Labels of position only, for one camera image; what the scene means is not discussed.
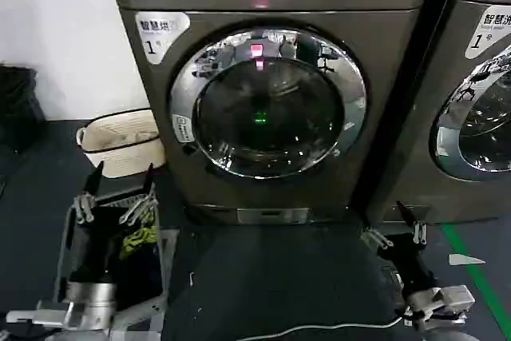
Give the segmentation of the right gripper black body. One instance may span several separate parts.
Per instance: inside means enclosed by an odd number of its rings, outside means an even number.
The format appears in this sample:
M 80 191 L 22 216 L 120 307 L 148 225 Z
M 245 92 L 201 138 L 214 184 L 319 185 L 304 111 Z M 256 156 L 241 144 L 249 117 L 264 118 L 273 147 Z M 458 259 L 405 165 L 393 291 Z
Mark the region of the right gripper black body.
M 377 255 L 395 266 L 402 279 L 403 294 L 413 294 L 436 287 L 437 280 L 433 272 L 422 260 L 425 245 L 416 244 L 411 233 L 393 234 L 387 239 L 393 245 L 385 249 L 379 248 Z

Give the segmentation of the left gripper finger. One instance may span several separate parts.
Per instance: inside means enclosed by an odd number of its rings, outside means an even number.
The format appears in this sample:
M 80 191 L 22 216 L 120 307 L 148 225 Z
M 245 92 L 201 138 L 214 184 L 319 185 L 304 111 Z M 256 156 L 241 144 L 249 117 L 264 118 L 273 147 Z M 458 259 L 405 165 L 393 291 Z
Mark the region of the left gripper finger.
M 101 161 L 87 177 L 82 192 L 73 199 L 73 208 L 78 224 L 92 223 L 94 221 L 93 208 L 96 207 L 96 195 L 101 183 L 103 168 L 104 161 Z
M 147 168 L 143 185 L 130 192 L 127 200 L 127 210 L 118 220 L 121 225 L 134 225 L 137 221 L 144 223 L 146 216 L 153 209 L 156 203 L 156 193 L 154 192 L 154 166 L 153 163 Z

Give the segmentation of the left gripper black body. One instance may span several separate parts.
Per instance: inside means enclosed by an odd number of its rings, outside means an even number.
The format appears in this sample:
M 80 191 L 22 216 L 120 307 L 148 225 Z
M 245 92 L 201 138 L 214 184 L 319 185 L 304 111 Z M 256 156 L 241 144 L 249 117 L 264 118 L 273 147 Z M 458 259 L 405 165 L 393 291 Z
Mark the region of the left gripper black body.
M 117 284 L 121 245 L 126 227 L 120 218 L 127 208 L 97 206 L 92 209 L 93 220 L 79 224 L 85 235 L 77 267 L 69 282 L 83 284 Z

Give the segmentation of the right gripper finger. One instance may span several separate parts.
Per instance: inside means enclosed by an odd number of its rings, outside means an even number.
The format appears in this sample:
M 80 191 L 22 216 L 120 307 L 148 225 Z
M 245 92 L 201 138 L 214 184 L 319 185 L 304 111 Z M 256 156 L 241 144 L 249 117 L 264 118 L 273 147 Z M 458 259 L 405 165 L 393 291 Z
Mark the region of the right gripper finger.
M 412 210 L 406 207 L 401 201 L 397 201 L 396 205 L 406 225 L 413 229 L 413 242 L 415 244 L 426 244 L 427 224 L 419 220 Z
M 388 249 L 394 246 L 394 242 L 385 237 L 375 228 L 367 227 L 361 232 L 360 240 L 369 249 Z

